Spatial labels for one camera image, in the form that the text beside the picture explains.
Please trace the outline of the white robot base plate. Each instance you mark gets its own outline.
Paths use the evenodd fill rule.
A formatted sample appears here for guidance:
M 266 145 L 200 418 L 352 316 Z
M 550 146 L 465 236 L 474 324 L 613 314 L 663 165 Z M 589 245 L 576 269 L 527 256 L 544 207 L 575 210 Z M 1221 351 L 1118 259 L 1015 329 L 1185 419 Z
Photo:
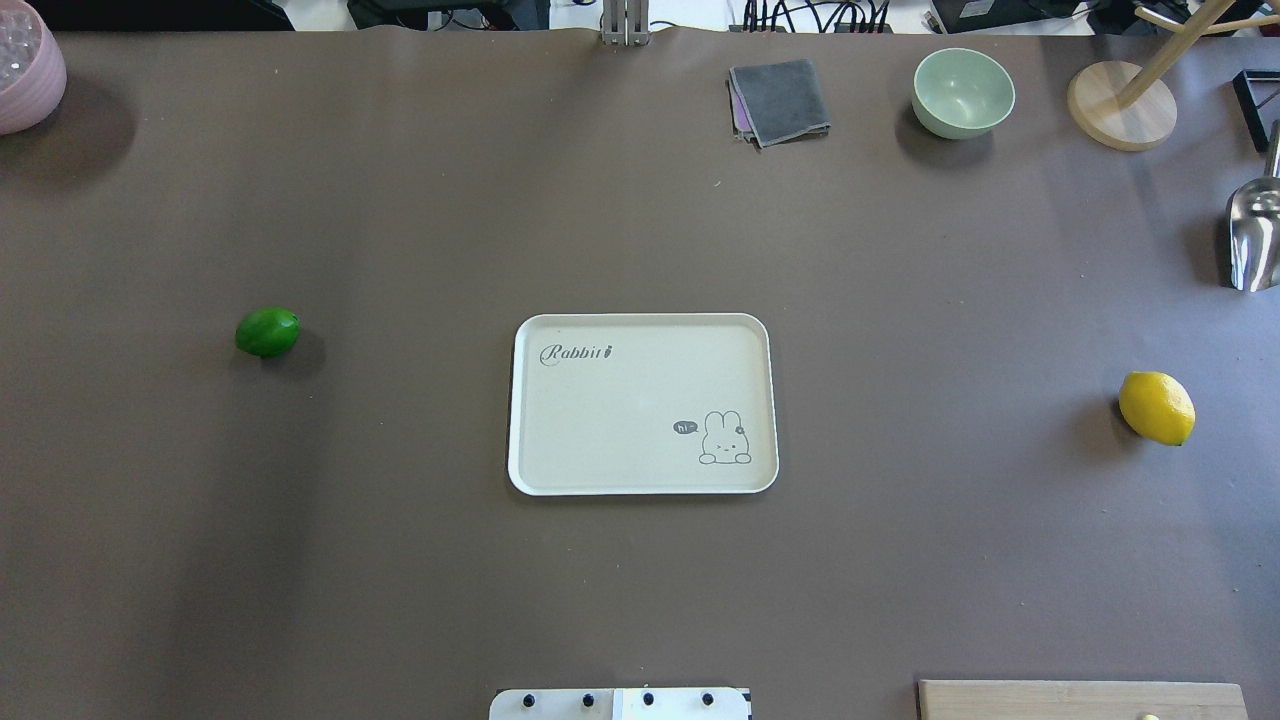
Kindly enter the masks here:
M 750 691 L 735 687 L 506 689 L 489 719 L 751 719 Z

